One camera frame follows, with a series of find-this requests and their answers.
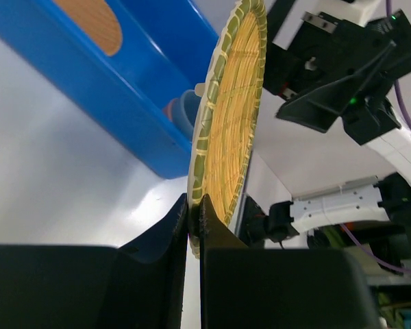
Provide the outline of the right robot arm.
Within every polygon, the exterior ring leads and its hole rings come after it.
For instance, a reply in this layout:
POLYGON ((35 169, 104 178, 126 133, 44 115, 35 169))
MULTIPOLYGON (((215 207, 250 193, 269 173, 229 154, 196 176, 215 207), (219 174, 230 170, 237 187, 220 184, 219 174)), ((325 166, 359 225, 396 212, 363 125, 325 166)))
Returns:
POLYGON ((373 150, 395 172, 372 183, 278 202, 262 212, 248 197, 239 237, 249 246, 281 243, 325 226, 357 221, 411 226, 411 127, 387 94, 411 73, 411 24, 402 10, 373 19, 376 1, 321 1, 306 12, 291 44, 273 40, 292 8, 270 9, 264 87, 281 97, 278 119, 325 133, 341 120, 349 138, 373 150))

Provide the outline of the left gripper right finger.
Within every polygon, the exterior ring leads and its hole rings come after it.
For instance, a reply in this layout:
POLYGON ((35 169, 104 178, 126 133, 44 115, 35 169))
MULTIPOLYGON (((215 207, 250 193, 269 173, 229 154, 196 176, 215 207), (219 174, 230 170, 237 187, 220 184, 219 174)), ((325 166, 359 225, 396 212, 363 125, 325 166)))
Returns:
POLYGON ((357 260, 337 249, 254 249, 199 211, 203 328, 379 328, 357 260))

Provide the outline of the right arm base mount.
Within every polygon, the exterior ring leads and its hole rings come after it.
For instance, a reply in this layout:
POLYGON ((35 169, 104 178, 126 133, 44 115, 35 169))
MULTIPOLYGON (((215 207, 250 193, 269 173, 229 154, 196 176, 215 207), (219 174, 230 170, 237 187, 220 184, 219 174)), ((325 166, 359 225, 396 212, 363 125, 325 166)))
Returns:
POLYGON ((311 231, 307 237, 308 247, 344 249, 356 257, 387 326, 411 328, 411 274, 388 267, 411 269, 411 227, 376 221, 345 226, 362 247, 340 226, 311 231))

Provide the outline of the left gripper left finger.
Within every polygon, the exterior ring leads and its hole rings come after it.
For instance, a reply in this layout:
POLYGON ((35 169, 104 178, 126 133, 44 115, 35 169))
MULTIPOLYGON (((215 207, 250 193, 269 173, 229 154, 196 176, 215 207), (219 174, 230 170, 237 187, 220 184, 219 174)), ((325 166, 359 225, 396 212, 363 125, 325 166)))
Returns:
POLYGON ((187 210, 121 247, 1 244, 0 328, 179 328, 187 210))

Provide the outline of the light wooden woven plate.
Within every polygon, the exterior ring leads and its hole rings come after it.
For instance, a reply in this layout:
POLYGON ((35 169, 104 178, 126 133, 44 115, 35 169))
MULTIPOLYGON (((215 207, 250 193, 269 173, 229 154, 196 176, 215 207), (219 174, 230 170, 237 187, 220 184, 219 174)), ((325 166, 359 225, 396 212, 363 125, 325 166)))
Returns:
POLYGON ((123 33, 114 11, 104 0, 55 0, 54 3, 107 56, 115 55, 123 43, 123 33))

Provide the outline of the blue plastic bin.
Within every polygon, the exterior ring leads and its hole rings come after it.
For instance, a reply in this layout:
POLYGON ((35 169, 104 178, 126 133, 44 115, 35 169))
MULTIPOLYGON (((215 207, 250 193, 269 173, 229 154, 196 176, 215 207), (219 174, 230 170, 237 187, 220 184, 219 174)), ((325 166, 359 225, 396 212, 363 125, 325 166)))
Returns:
POLYGON ((0 39, 162 178, 190 141, 163 108, 202 82, 218 36, 192 1, 106 1, 123 33, 107 56, 54 1, 0 1, 0 39))

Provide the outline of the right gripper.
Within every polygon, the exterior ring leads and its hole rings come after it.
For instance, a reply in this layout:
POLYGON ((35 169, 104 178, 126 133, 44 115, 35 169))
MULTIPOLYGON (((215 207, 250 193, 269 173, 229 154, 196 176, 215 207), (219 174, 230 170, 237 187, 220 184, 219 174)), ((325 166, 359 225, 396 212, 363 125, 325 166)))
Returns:
POLYGON ((398 10, 359 26, 305 13, 287 49, 266 46, 264 87, 281 97, 275 117, 326 133, 340 119, 359 145, 400 128, 387 94, 411 73, 411 24, 398 10))

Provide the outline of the green-rimmed bamboo woven plate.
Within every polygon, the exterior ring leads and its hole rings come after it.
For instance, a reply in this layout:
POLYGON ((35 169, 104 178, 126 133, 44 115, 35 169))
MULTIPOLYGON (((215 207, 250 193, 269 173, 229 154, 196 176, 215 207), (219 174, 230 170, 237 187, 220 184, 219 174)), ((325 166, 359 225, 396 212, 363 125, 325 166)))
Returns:
POLYGON ((263 1, 237 1, 212 52, 192 135, 188 172, 189 240, 200 255, 197 213, 208 195, 229 226, 251 157, 267 44, 263 1))

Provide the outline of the blue plastic cup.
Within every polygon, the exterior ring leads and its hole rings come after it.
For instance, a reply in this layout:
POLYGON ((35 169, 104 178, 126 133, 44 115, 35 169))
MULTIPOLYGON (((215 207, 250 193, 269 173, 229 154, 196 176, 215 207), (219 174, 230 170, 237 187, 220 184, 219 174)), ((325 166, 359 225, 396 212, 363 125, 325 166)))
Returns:
POLYGON ((192 139, 200 101, 194 90, 186 90, 172 105, 173 123, 186 138, 192 139))

